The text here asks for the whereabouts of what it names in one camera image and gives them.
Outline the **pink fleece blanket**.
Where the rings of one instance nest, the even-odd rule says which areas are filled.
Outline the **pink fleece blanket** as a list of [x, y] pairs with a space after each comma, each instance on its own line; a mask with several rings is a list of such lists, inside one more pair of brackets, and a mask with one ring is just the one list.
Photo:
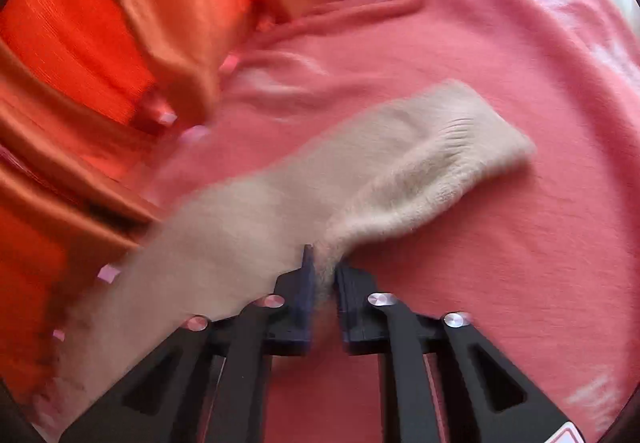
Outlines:
[[317, 251], [469, 312], [588, 441], [639, 379], [639, 45], [610, 0], [337, 0], [224, 76], [146, 195], [154, 314]]

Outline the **cream knitted sweater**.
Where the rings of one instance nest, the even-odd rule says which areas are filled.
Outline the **cream knitted sweater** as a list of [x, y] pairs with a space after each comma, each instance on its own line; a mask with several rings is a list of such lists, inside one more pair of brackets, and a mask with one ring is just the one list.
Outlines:
[[35, 398], [49, 442], [193, 315], [224, 319], [314, 248], [316, 293], [370, 241], [434, 220], [534, 144], [458, 81], [360, 112], [269, 168], [186, 200], [114, 281], [70, 314], [53, 379]]

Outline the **orange curtain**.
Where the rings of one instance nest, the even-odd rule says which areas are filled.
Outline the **orange curtain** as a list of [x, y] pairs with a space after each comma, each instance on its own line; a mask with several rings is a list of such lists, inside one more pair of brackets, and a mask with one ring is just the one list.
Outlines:
[[28, 404], [53, 333], [157, 215], [128, 178], [213, 117], [219, 69], [325, 0], [1, 0], [1, 377]]

